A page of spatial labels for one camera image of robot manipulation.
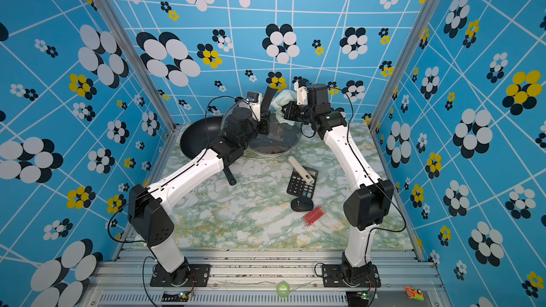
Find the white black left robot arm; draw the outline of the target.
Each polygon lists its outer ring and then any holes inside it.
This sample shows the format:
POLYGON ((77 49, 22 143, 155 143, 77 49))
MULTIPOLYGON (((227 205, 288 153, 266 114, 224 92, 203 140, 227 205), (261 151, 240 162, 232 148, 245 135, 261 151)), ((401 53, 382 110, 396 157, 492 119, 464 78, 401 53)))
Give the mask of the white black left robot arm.
POLYGON ((198 278, 180 251, 169 212, 196 186, 229 168, 259 134, 269 132, 270 104, 276 91, 249 92, 235 103, 219 135, 208 141, 196 157, 166 178, 129 192, 128 221, 158 261, 158 287, 197 284, 198 278))

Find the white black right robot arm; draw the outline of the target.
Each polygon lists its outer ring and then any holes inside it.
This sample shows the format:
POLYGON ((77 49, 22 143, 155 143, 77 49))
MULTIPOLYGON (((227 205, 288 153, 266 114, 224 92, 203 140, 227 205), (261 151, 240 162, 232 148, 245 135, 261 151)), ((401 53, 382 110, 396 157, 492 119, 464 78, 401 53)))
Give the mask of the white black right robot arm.
POLYGON ((394 193, 390 180, 374 172, 358 149, 350 132, 350 123, 341 112, 331 108, 326 85, 294 85, 296 99, 282 105, 284 119, 309 125, 334 153, 343 169, 351 194, 343 209, 351 231, 342 254, 341 274, 345 283, 358 287, 368 282, 381 286, 377 267, 370 257, 374 234, 388 215, 394 193))

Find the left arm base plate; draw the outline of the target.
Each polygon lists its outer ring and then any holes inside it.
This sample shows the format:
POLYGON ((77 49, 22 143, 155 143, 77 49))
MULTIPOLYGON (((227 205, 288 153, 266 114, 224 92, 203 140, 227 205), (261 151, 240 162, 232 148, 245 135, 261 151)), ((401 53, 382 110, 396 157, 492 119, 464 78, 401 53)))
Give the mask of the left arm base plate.
POLYGON ((160 264, 153 268, 151 287, 207 287, 210 278, 210 264, 183 265, 173 273, 168 273, 160 264))

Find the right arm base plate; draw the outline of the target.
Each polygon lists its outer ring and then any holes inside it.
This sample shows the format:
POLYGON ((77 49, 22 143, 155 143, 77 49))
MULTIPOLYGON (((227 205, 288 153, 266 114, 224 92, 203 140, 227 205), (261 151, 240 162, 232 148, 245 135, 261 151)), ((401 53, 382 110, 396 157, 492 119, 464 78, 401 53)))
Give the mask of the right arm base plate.
POLYGON ((323 284, 326 288, 364 288, 382 286, 378 268, 369 262, 353 268, 348 264, 326 264, 321 267, 323 284))

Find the light green microfiber cloth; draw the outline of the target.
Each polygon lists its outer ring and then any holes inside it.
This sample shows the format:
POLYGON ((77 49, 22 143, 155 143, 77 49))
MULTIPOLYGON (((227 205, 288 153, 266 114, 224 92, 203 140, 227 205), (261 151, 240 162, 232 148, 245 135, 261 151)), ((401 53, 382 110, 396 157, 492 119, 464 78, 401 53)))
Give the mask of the light green microfiber cloth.
POLYGON ((294 91, 283 90, 273 99, 271 106, 275 109, 275 117, 279 124, 286 124, 294 126, 295 122, 284 118, 284 112, 282 108, 288 105, 290 102, 297 100, 297 94, 294 91))

